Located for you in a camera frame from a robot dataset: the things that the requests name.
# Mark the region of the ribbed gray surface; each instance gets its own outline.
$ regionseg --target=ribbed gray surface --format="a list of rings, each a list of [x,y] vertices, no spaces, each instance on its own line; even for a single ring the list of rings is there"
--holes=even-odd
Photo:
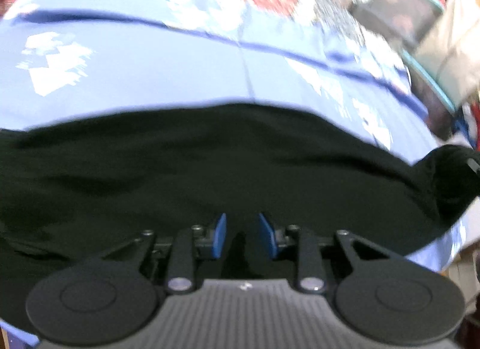
[[[39,349],[61,349],[42,342]],[[205,281],[168,298],[145,329],[105,349],[386,349],[350,330],[321,296],[293,291],[286,280]],[[448,340],[424,349],[455,349]]]

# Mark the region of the round black pad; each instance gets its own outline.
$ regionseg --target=round black pad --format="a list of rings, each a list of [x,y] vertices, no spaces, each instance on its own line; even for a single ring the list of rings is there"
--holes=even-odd
[[[465,309],[453,282],[407,260],[360,263],[338,286],[335,305],[360,334],[399,346],[445,338]]]
[[[40,281],[26,311],[39,335],[68,346],[105,345],[129,336],[158,305],[153,285],[124,263],[94,260]]]

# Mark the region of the blue bedsheet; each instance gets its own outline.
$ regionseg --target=blue bedsheet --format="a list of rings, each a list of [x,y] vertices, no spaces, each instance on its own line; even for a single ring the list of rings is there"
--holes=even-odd
[[[0,128],[250,102],[322,116],[413,163],[437,146],[403,65],[240,0],[18,0],[0,21]],[[442,269],[462,221],[411,259]]]

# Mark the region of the small logo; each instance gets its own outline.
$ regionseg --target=small logo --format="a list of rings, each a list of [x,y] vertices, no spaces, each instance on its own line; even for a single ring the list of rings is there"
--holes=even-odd
[[[238,288],[240,288],[242,291],[249,291],[253,288],[254,286],[250,283],[243,283],[240,285]]]

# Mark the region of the black cloth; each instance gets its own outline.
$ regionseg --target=black cloth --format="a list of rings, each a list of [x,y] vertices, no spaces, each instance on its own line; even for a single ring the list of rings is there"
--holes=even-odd
[[[23,302],[35,281],[143,229],[175,235],[221,212],[224,254],[204,276],[292,273],[258,246],[261,211],[412,253],[480,192],[470,157],[446,146],[411,167],[315,115],[246,104],[0,131],[0,317],[30,330]]]

